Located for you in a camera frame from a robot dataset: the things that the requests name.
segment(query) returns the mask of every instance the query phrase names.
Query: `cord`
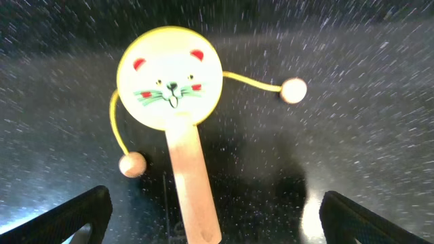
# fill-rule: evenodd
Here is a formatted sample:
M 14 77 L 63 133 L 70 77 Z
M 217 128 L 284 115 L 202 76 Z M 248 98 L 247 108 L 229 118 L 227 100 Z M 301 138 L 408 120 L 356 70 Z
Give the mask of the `cord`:
M 244 77 L 242 75 L 238 75 L 229 71 L 223 71 L 223 76 L 227 78 L 234 79 L 236 81 L 244 82 L 248 85 L 251 85 L 253 87 L 257 87 L 259 89 L 263 89 L 265 91 L 270 92 L 280 92 L 282 90 L 282 87 L 280 85 L 269 85 L 265 84 L 259 81 L 255 81 L 251 78 Z M 119 99 L 119 93 L 117 92 L 117 89 L 113 92 L 113 95 L 110 99 L 110 124 L 111 129 L 113 130 L 113 133 L 116 137 L 116 141 L 121 147 L 123 153 L 125 155 L 128 155 L 130 152 L 128 151 L 127 147 L 123 143 L 121 134 L 119 133 L 119 130 L 117 129 L 117 123 L 116 123 L 116 102 Z

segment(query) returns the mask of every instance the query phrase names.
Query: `black nose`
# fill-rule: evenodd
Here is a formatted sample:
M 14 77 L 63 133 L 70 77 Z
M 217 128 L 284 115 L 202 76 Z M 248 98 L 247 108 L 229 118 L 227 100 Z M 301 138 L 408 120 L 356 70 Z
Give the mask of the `black nose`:
M 168 83 L 168 85 L 167 85 L 167 88 L 169 88 L 170 90 L 174 90 L 174 89 L 176 89 L 178 87 L 178 84 L 176 84 L 176 82 L 171 82 L 171 83 Z

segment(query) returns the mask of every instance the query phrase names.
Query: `dark table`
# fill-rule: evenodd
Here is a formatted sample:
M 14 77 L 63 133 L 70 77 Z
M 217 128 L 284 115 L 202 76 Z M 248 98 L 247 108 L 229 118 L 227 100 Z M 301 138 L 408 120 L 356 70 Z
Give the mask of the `dark table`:
M 205 35 L 224 70 L 306 98 L 224 80 L 199 126 L 223 243 L 325 243 L 335 190 L 434 242 L 434 2 L 17 1 L 0 3 L 0 233 L 103 184 L 106 243 L 183 243 L 163 132 L 119 105 L 139 179 L 118 170 L 109 124 L 118 62 L 167 24 Z

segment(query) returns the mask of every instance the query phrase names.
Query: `wooden handle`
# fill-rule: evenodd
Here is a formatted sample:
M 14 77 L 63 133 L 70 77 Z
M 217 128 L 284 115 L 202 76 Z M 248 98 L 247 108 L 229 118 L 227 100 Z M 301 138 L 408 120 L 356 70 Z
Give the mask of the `wooden handle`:
M 165 135 L 187 241 L 219 243 L 222 233 L 197 127 L 189 116 L 178 116 L 168 123 Z

